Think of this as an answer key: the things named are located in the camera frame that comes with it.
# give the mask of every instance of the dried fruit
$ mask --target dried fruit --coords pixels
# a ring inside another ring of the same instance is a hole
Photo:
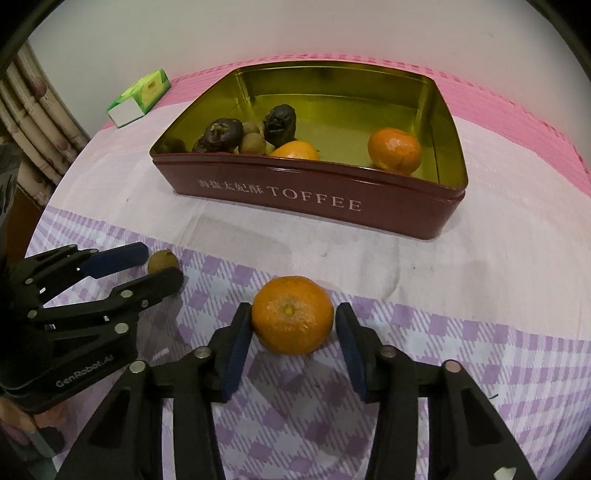
[[[240,145],[243,132],[240,120],[218,118],[205,129],[203,136],[193,146],[193,151],[204,149],[206,152],[232,152]]]
[[[278,105],[263,120],[262,129],[265,139],[275,148],[295,139],[295,112],[291,105]]]
[[[180,138],[165,138],[160,145],[160,153],[185,153],[184,142]]]

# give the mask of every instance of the kiwi fruit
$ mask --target kiwi fruit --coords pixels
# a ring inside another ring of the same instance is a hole
[[[263,155],[267,150],[267,141],[265,137],[256,132],[246,135],[242,139],[238,151],[240,153],[250,153],[255,155]]]
[[[259,134],[261,130],[258,128],[258,125],[255,122],[244,122],[242,124],[242,128],[244,129],[244,136],[248,134]]]
[[[178,259],[170,250],[158,250],[148,260],[148,273],[159,272],[165,268],[174,267],[180,270]]]

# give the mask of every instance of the genrobot.ai logo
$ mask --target genrobot.ai logo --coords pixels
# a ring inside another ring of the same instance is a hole
[[[64,378],[64,380],[58,380],[56,382],[56,386],[59,388],[65,387],[68,383],[72,383],[77,378],[84,377],[86,374],[96,370],[99,367],[102,367],[103,365],[105,365],[109,362],[112,362],[113,360],[114,360],[113,355],[107,355],[104,360],[97,360],[92,365],[89,365],[88,367],[84,367],[82,370],[75,371],[69,377]]]

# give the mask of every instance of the purple checkered tablecloth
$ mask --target purple checkered tablecloth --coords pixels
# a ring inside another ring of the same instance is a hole
[[[152,251],[169,248],[187,277],[177,298],[141,316],[140,357],[150,364],[175,360],[206,343],[227,325],[241,301],[252,301],[271,276],[244,265],[147,238],[129,230],[48,207],[29,255],[65,244],[108,249],[142,241]],[[135,268],[87,278],[51,304],[104,298],[112,287],[144,274]],[[349,301],[382,341],[412,358],[440,364],[459,360],[489,397],[541,480],[553,479],[591,425],[591,342],[522,332],[506,325],[440,316],[394,304],[331,292]],[[312,355],[278,356],[254,340],[242,384],[214,416],[228,478],[363,478],[377,409],[362,404],[347,378],[333,334]],[[70,400],[65,434],[79,434],[117,375]],[[164,474],[174,478],[171,405],[164,410]],[[420,404],[417,479],[427,478],[426,404]],[[65,454],[56,458],[59,465]]]

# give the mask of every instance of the curtain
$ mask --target curtain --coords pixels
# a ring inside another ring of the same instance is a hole
[[[18,184],[45,206],[88,137],[58,100],[29,43],[0,79],[0,121],[24,153]]]

